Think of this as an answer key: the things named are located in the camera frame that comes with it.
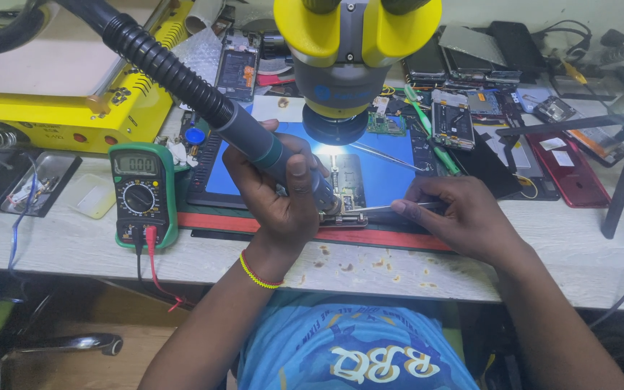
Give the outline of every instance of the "yellow and red bracelet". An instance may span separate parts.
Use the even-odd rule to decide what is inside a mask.
[[[245,259],[245,251],[242,251],[242,253],[240,253],[240,264],[242,264],[242,268],[245,270],[245,272],[247,272],[247,275],[249,275],[256,284],[264,287],[265,289],[277,289],[283,284],[283,280],[278,283],[271,283],[259,278],[250,268],[250,265],[247,264],[247,260]]]

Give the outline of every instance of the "red phone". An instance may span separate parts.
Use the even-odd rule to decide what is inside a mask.
[[[536,158],[548,169],[571,208],[607,208],[610,196],[579,148],[562,133],[527,134]]]

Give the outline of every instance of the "multimeter rotary dial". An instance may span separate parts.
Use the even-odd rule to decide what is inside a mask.
[[[143,215],[153,210],[158,198],[157,190],[149,183],[129,182],[122,191],[124,206],[130,212]]]

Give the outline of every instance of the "multimeter display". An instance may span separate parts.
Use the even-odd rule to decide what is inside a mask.
[[[158,173],[158,164],[150,155],[124,153],[114,160],[114,171],[121,175],[152,176]]]

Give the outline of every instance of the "blue cap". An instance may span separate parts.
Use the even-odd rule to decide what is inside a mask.
[[[203,131],[193,127],[190,129],[186,129],[185,139],[189,144],[199,145],[202,142],[204,142],[204,139],[206,139],[206,135],[204,134]]]

